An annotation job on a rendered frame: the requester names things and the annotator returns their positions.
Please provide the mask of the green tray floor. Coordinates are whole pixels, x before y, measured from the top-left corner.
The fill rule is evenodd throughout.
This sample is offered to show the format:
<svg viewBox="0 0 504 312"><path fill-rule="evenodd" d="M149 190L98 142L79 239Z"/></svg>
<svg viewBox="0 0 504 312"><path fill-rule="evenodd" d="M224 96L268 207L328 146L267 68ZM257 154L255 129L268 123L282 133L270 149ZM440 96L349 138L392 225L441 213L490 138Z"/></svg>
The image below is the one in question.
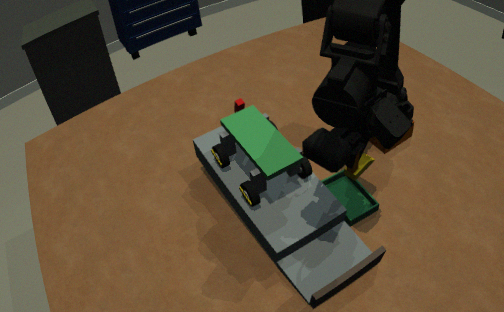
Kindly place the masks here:
<svg viewBox="0 0 504 312"><path fill-rule="evenodd" d="M351 218L372 207L371 202L360 192L347 176L326 185L328 190L336 196L337 200L347 209Z"/></svg>

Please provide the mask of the green trolley with black wheels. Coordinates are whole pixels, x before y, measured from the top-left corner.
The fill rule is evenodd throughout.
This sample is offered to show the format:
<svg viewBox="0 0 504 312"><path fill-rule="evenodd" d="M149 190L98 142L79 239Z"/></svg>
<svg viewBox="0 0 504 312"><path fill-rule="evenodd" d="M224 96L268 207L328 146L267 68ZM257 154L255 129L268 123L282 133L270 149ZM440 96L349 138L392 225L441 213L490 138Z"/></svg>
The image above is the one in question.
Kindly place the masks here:
<svg viewBox="0 0 504 312"><path fill-rule="evenodd" d="M312 175L309 160L278 131L269 115L254 106L220 119L226 130L219 134L220 143L211 153L221 168L230 165L229 156L237 153L236 144L257 167L250 171L250 181L240 184L245 201L250 206L261 203L259 194L267 190L267 181L287 171L290 177L305 179Z"/></svg>

